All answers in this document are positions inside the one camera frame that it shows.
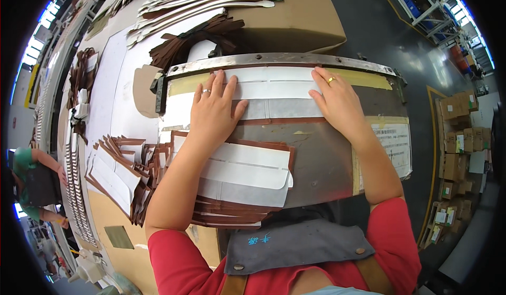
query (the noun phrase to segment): yellow tape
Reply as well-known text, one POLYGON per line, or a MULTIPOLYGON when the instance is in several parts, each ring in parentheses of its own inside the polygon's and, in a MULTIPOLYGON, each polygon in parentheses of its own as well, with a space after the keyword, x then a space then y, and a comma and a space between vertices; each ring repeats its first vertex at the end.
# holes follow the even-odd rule
MULTIPOLYGON (((338 73, 352 86, 358 87, 369 87, 375 89, 391 90, 392 86, 388 83, 387 78, 376 75, 374 73, 337 69, 337 68, 325 68, 329 72, 338 73)), ((168 96, 191 93, 197 89, 197 84, 204 83, 209 78, 209 73, 202 73, 200 75, 193 75, 188 77, 180 77, 171 80, 171 86, 168 90, 168 96)))
POLYGON ((369 87, 375 89, 391 90, 392 86, 388 83, 387 78, 376 75, 374 73, 337 69, 337 68, 325 68, 326 71, 339 74, 352 86, 357 87, 369 87))
POLYGON ((35 82, 35 75, 37 74, 38 67, 39 67, 39 64, 37 63, 33 66, 33 69, 32 69, 30 83, 28 84, 28 90, 26 91, 26 97, 25 97, 25 103, 24 103, 25 108, 28 108, 30 105, 30 92, 31 92, 31 88, 33 87, 33 83, 35 82))

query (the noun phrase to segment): red shirt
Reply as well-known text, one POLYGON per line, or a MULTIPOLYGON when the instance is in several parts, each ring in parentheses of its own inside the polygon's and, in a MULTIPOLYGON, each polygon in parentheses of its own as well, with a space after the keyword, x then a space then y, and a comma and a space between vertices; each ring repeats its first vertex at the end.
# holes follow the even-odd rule
MULTIPOLYGON (((406 202, 393 198, 376 206, 369 216, 366 238, 375 248, 374 257, 387 274, 395 293, 411 294, 421 264, 406 202)), ((149 238, 148 247, 160 295, 220 294, 225 282, 225 259, 213 272, 190 238, 175 230, 155 232, 149 238)), ((368 291, 355 263, 344 261, 254 273, 248 278, 244 294, 288 294, 297 273, 310 268, 322 270, 335 286, 368 291)))

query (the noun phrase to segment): metal clamp bar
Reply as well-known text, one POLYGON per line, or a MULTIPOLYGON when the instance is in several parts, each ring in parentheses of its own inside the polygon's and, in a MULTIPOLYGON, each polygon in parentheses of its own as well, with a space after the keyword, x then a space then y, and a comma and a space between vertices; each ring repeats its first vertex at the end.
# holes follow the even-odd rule
POLYGON ((178 64, 169 69, 167 77, 171 80, 214 69, 282 65, 305 67, 320 65, 396 76, 392 68, 364 60, 307 53, 260 53, 215 57, 178 64))

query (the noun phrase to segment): hand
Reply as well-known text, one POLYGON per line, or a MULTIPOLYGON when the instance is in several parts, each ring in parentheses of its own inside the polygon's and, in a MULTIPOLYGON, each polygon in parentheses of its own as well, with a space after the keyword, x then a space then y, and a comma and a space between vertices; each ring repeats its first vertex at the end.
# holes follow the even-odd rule
POLYGON ((315 90, 309 90, 309 95, 332 127, 341 132, 356 148, 359 146, 357 143, 372 132, 365 120, 357 94, 341 76, 323 68, 316 67, 311 71, 311 76, 318 84, 323 96, 315 90), (335 77, 336 80, 327 83, 331 77, 335 77))
POLYGON ((60 178, 60 182, 63 183, 63 185, 65 185, 65 187, 67 187, 67 175, 65 174, 65 169, 63 169, 63 167, 60 165, 60 167, 58 168, 58 178, 60 178))
POLYGON ((60 216, 59 219, 56 221, 58 223, 58 225, 60 225, 60 227, 62 227, 62 228, 67 229, 68 228, 68 218, 61 216, 59 214, 57 214, 57 215, 60 216))
POLYGON ((237 77, 232 76, 223 89, 224 77, 223 70, 219 70, 217 75, 211 74, 204 85, 204 89, 211 92, 202 93, 202 84, 199 83, 193 98, 190 132, 186 140, 195 147, 201 147, 207 157, 232 134, 248 105, 247 100, 242 100, 232 109, 237 77))

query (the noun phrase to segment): woman's left hand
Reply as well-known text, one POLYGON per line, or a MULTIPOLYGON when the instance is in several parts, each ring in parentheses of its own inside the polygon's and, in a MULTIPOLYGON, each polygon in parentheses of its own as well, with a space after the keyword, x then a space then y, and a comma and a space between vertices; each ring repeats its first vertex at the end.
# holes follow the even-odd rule
POLYGON ((247 100, 242 100, 232 109, 237 77, 231 76, 223 89, 224 78, 223 70, 219 70, 217 75, 211 74, 203 88, 202 84, 197 86, 193 98, 187 142, 201 147, 200 150, 207 156, 232 134, 248 105, 247 100))
POLYGON ((67 175, 65 174, 65 169, 60 165, 58 168, 58 178, 60 178, 60 182, 67 187, 67 175))

